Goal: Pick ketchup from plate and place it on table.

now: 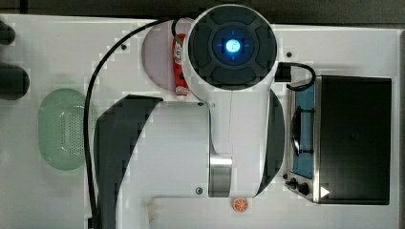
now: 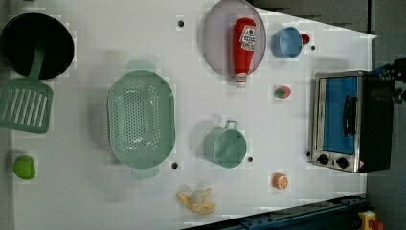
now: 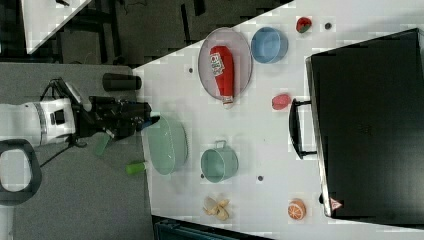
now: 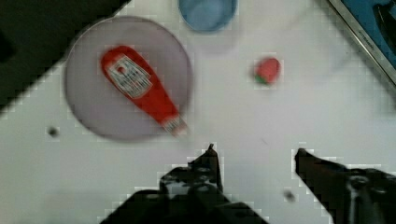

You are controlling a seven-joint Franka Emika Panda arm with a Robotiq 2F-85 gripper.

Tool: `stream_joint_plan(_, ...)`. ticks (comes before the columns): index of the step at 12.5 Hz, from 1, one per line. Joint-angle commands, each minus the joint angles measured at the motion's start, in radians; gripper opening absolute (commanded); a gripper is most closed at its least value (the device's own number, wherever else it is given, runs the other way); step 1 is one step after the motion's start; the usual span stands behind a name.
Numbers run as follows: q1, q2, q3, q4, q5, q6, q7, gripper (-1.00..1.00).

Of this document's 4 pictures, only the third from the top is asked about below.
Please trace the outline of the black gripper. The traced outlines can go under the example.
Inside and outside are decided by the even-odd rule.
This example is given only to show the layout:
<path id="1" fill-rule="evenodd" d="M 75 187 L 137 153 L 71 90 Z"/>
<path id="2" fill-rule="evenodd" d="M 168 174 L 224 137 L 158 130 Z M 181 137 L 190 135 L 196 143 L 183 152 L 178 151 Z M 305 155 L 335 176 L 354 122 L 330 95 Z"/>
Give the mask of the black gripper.
<path id="1" fill-rule="evenodd" d="M 152 116 L 147 102 L 135 102 L 113 97 L 90 96 L 91 110 L 80 108 L 76 112 L 76 135 L 91 137 L 98 132 L 109 132 L 114 139 L 132 136 L 160 120 Z"/>

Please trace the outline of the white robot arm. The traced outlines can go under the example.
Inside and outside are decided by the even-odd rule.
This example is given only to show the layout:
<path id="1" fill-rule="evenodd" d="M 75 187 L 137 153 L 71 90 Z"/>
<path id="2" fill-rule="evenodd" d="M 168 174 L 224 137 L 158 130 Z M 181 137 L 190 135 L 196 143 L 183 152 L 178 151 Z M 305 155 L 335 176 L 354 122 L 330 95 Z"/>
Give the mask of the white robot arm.
<path id="1" fill-rule="evenodd" d="M 71 98 L 1 106 L 1 139 L 24 139 L 32 146 L 75 142 L 102 132 L 127 138 L 155 124 L 146 102 L 91 96 L 86 104 Z"/>

